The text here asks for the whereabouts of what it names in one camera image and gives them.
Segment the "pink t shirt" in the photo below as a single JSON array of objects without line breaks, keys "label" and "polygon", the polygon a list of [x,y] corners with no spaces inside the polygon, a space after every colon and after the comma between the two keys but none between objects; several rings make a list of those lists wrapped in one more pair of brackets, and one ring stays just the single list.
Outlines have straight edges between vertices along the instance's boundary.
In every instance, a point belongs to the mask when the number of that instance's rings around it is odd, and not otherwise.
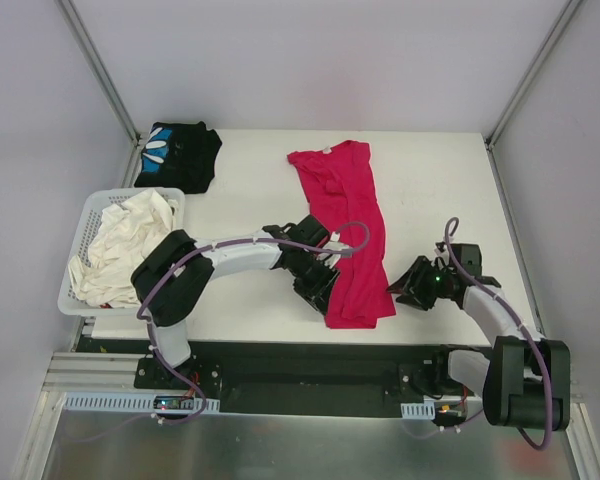
[{"label": "pink t shirt", "polygon": [[325,317],[331,329],[374,329],[396,313],[383,267],[386,230],[371,168],[371,148],[346,140],[322,151],[293,152],[309,212],[340,241],[364,248],[336,264],[339,277]]}]

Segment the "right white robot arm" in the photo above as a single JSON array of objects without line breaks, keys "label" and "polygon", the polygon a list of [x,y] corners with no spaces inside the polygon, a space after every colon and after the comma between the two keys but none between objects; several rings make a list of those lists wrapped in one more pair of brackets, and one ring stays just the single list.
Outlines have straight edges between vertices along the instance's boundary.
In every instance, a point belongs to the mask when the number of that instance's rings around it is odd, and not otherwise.
[{"label": "right white robot arm", "polygon": [[467,387],[481,397],[486,418],[495,426],[566,429],[569,348],[513,318],[500,283],[482,273],[478,245],[453,243],[451,251],[448,260],[418,256],[387,288],[397,303],[421,311],[432,309],[438,300],[454,302],[491,345],[488,355],[470,347],[445,349],[430,369],[432,387],[446,395]]}]

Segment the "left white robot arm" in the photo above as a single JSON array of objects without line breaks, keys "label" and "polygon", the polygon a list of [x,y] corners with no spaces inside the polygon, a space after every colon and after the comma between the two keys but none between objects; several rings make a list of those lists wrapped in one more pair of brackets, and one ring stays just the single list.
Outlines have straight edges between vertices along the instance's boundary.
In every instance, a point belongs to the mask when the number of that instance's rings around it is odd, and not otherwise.
[{"label": "left white robot arm", "polygon": [[282,269],[293,290],[314,310],[326,314],[339,277],[335,252],[344,246],[314,216],[283,226],[268,225],[244,238],[196,240],[174,230],[131,275],[141,302],[138,317],[151,324],[150,338],[161,354],[156,375],[168,388],[184,387],[192,356],[186,318],[208,283],[252,270]]}]

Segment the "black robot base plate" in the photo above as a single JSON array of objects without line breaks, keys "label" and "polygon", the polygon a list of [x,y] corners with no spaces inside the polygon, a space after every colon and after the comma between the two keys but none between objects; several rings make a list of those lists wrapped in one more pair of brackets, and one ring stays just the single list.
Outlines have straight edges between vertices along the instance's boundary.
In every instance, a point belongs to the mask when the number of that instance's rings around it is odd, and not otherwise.
[{"label": "black robot base plate", "polygon": [[478,389],[452,380],[447,345],[194,341],[179,372],[223,413],[397,418],[426,399],[457,405]]}]

